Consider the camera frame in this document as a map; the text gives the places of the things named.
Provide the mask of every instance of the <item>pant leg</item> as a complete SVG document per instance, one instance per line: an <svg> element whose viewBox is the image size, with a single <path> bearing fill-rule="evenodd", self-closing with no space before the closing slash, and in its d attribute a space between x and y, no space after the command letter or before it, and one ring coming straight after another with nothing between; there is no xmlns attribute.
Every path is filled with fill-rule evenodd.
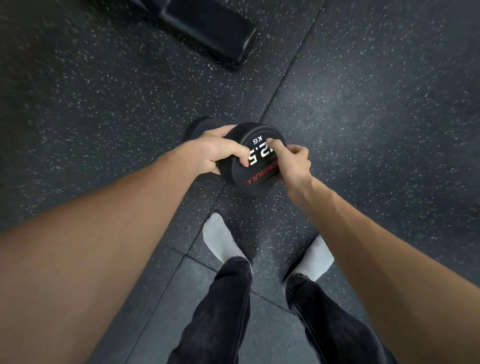
<svg viewBox="0 0 480 364"><path fill-rule="evenodd" d="M250 318L252 270L241 256L218 271L168 364L234 364Z"/></svg>
<svg viewBox="0 0 480 364"><path fill-rule="evenodd" d="M396 363L370 327L340 308L307 276L290 276L286 296L288 307L305 326L307 340L321 363Z"/></svg>

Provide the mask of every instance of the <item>foot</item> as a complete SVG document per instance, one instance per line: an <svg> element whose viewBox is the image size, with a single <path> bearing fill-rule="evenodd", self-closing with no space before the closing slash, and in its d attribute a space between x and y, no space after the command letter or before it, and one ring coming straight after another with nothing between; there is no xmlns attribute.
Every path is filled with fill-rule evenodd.
<svg viewBox="0 0 480 364"><path fill-rule="evenodd" d="M228 230L225 222L218 213L213 213L204 224L202 229L204 242L208 249L216 256L216 258L225 263L234 256L247 257L235 244L230 230Z"/></svg>
<svg viewBox="0 0 480 364"><path fill-rule="evenodd" d="M310 280L319 279L333 264L334 258L324 239L318 235L310 244L300 263L289 274L306 275Z"/></svg>

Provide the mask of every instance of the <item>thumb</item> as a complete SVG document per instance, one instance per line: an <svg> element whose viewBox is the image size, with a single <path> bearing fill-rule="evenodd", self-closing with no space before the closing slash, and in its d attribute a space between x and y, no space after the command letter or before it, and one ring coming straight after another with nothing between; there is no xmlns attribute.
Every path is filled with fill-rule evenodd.
<svg viewBox="0 0 480 364"><path fill-rule="evenodd" d="M283 145L282 141L279 139L267 139L267 145L274 150L276 155L279 157L284 156L286 153L290 153L290 151Z"/></svg>

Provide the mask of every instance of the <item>dumbbell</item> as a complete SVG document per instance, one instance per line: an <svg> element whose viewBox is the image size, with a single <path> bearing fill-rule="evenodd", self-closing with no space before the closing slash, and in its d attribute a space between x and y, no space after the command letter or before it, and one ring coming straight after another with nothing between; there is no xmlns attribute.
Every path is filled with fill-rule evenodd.
<svg viewBox="0 0 480 364"><path fill-rule="evenodd" d="M202 117L194 120L185 131L183 142L200 137L205 131L220 128L230 123L212 117ZM240 189L249 196L266 195L278 181L280 170L273 149L266 144L267 138L285 140L282 134L272 126L256 122L238 124L225 135L226 139L250 149L249 166L240 164L236 156L230 156L216 162L220 175L230 185Z"/></svg>

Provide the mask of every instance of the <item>forearm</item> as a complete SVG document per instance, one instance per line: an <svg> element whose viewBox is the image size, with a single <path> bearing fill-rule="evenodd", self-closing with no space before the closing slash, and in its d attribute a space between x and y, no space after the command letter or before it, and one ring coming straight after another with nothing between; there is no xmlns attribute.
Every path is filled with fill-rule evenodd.
<svg viewBox="0 0 480 364"><path fill-rule="evenodd" d="M480 354L480 291L398 239L318 180L298 204L314 222L382 340L403 363Z"/></svg>
<svg viewBox="0 0 480 364"><path fill-rule="evenodd" d="M0 362L86 358L195 177L174 153L0 237Z"/></svg>

